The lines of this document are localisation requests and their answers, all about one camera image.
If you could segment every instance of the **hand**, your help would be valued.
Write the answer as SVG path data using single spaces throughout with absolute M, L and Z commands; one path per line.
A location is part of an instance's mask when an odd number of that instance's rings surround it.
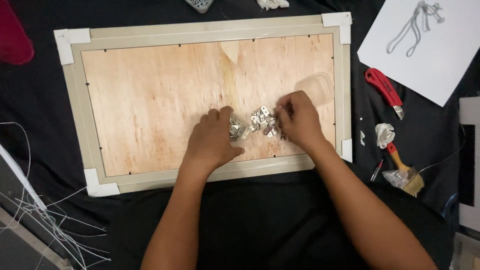
M 230 144 L 230 106 L 220 112 L 211 109 L 208 115 L 200 118 L 188 140 L 187 152 L 182 166 L 187 170 L 196 170 L 208 177 L 215 169 L 243 154 L 241 147 Z
M 303 151 L 310 153 L 319 143 L 326 141 L 317 109 L 305 92 L 296 91 L 283 96 L 276 105 L 275 113 L 280 118 L 282 132 Z

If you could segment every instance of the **plastic lid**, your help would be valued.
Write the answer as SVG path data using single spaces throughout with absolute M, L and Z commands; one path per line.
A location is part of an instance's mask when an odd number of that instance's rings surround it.
M 297 82 L 293 90 L 303 90 L 316 108 L 329 103 L 335 98 L 332 82 L 328 75 L 323 72 L 315 73 Z

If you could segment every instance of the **wooden brush handle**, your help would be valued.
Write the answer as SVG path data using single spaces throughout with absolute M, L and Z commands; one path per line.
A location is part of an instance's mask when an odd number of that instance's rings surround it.
M 390 156 L 392 157 L 393 162 L 395 163 L 395 165 L 398 167 L 399 170 L 406 171 L 406 172 L 410 170 L 410 167 L 403 164 L 402 160 L 400 159 L 400 156 L 398 155 L 398 151 L 396 150 L 396 147 L 393 143 L 387 144 L 386 149 L 388 153 L 390 153 Z

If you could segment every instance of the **wooden backing board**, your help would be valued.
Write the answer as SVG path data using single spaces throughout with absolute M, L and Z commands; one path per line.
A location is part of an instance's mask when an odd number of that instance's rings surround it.
M 221 42 L 82 51 L 106 176 L 178 168 L 193 126 L 211 108 L 230 105 L 249 120 L 311 74 L 333 82 L 332 36 L 240 40 L 236 64 Z M 318 111 L 335 145 L 334 102 Z M 254 133 L 234 161 L 302 153 L 277 141 Z

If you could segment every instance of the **left hand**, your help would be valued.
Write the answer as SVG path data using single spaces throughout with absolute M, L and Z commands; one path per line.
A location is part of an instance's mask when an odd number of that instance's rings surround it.
M 182 167 L 208 177 L 215 169 L 245 152 L 243 148 L 230 144 L 229 121 L 232 111 L 230 106 L 223 107 L 220 112 L 211 109 L 208 115 L 200 118 L 190 135 Z

